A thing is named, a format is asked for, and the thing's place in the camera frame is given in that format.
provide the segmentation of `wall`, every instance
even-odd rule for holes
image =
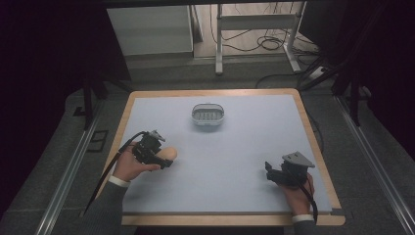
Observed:
[[[188,6],[107,10],[124,56],[192,52]]]

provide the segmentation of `metal frame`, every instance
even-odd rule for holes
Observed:
[[[304,2],[301,2],[299,10],[295,14],[285,15],[250,15],[250,16],[222,16],[221,4],[217,5],[217,43],[216,43],[216,74],[223,74],[222,30],[242,29],[290,29],[288,42],[284,43],[284,51],[293,68],[293,72],[300,72],[300,66],[293,54],[293,43],[296,39],[302,17]]]
[[[101,111],[104,108],[105,102],[98,100],[95,108],[94,118],[92,119],[91,125],[88,129],[84,130],[81,139],[73,152],[68,166],[59,182],[58,187],[52,199],[43,213],[42,219],[36,229],[36,235],[51,234],[61,212],[62,206],[64,205],[65,199],[67,198],[69,189],[73,180],[76,177],[79,166],[82,162],[85,151],[88,147],[89,141],[91,140],[92,134],[94,133],[95,127],[98,123]]]
[[[388,173],[384,169],[382,163],[379,161],[378,155],[373,150],[363,130],[355,124],[354,120],[348,114],[349,110],[345,99],[335,96],[335,100],[339,104],[343,117],[345,118],[351,133],[356,139],[360,150],[366,158],[367,163],[372,168],[373,174],[378,180],[382,191],[385,193],[385,196],[391,203],[391,206],[397,218],[399,219],[400,224],[402,225],[406,234],[415,234],[415,217],[412,214],[411,209],[406,204],[402,195],[394,187],[392,180],[388,176]]]

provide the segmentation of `gray sleeve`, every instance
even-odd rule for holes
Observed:
[[[296,235],[316,235],[317,226],[312,220],[305,220],[294,223],[294,232]]]
[[[101,195],[91,204],[83,218],[69,234],[119,234],[122,199],[127,188],[107,182]]]

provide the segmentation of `wrist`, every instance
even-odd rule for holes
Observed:
[[[297,211],[293,211],[293,216],[301,215],[301,214],[310,214],[310,211],[309,210],[297,210]]]
[[[108,181],[110,181],[113,184],[116,184],[120,187],[124,187],[124,188],[128,188],[128,186],[130,185],[130,182],[125,181],[123,179],[120,179],[120,178],[116,177],[115,175],[111,175],[110,178],[108,179]]]
[[[311,214],[299,214],[299,215],[293,216],[293,223],[307,221],[307,220],[313,221],[314,218]]]

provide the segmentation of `human hand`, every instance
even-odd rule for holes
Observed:
[[[293,215],[310,214],[310,202],[299,187],[278,186],[283,190]],[[313,180],[309,173],[307,174],[307,181],[303,186],[311,196],[314,194]]]
[[[129,182],[136,178],[140,173],[144,171],[158,170],[161,167],[158,164],[141,164],[132,154],[133,145],[136,142],[132,142],[130,146],[119,156],[115,165],[113,176],[123,181]]]

